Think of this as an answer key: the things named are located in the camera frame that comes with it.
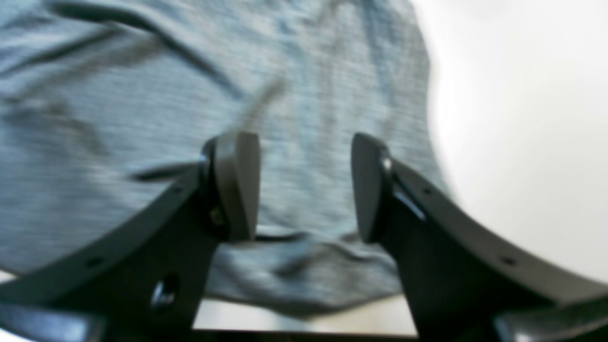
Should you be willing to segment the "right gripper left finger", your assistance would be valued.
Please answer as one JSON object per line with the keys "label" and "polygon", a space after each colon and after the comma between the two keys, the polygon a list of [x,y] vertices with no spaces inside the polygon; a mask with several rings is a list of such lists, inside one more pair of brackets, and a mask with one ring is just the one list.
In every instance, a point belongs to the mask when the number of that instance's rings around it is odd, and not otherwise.
{"label": "right gripper left finger", "polygon": [[252,240],[258,134],[208,140],[196,162],[144,173],[172,184],[94,243],[1,286],[1,329],[31,342],[188,340],[214,253]]}

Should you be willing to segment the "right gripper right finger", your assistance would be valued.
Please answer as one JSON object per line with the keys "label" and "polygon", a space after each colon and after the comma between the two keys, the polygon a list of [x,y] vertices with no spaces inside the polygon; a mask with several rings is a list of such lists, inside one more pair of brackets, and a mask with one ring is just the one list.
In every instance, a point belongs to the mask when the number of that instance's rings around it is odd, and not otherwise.
{"label": "right gripper right finger", "polygon": [[394,260],[420,342],[605,342],[607,286],[477,223],[366,133],[351,144],[359,235]]}

